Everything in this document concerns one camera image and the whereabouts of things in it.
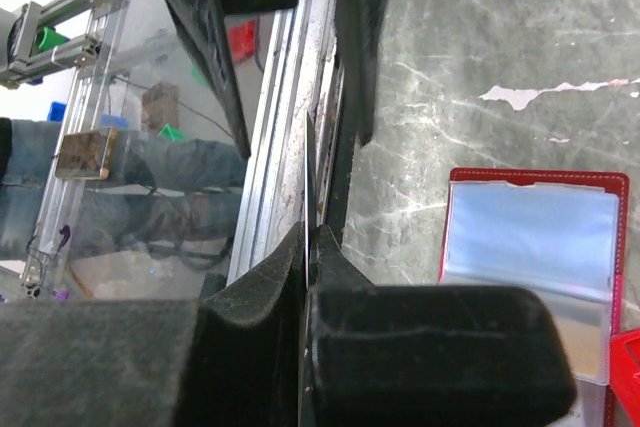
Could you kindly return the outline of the red leather card holder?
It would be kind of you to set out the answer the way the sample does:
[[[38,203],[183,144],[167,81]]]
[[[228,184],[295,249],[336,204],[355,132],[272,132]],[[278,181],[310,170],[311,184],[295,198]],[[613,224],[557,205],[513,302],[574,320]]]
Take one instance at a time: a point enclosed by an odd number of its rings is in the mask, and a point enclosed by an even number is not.
[[[621,330],[630,180],[620,172],[457,167],[441,284],[513,285],[551,312],[578,384],[560,426],[612,426],[609,341]]]

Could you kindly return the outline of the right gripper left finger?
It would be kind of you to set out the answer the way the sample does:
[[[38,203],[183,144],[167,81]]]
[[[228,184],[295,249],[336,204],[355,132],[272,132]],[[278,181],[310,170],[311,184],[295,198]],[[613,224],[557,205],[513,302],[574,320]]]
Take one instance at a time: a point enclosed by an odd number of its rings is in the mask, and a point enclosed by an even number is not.
[[[295,426],[304,233],[204,300],[1,308],[5,426]]]

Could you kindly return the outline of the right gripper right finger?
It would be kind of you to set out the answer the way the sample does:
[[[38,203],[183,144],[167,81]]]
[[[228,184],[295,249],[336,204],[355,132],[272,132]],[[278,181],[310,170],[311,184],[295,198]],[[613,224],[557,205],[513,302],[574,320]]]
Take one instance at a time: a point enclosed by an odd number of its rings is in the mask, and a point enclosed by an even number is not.
[[[377,286],[310,241],[305,418],[317,426],[547,426],[576,398],[542,300],[510,286]]]

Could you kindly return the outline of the red bin with cards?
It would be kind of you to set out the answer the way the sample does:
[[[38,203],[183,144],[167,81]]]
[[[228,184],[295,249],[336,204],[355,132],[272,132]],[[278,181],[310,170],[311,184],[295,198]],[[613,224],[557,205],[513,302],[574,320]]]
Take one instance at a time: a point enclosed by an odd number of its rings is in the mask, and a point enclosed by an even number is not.
[[[628,330],[609,344],[610,387],[633,426],[640,419],[639,337],[639,329]]]

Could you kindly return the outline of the dark item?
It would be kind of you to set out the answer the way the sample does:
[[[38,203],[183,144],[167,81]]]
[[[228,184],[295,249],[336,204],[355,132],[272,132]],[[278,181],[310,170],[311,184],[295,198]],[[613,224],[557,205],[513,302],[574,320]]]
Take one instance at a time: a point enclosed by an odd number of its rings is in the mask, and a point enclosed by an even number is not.
[[[316,153],[315,153],[315,128],[309,113],[306,114],[304,129],[304,264],[303,279],[304,290],[302,296],[302,311],[300,325],[300,364],[298,369],[298,425],[312,426],[311,407],[309,405],[308,394],[310,392],[309,376],[307,372],[307,344],[308,344],[308,322],[309,322],[309,286],[310,286],[310,265],[312,257],[312,237],[316,227],[317,202],[315,196],[315,174],[316,174]]]

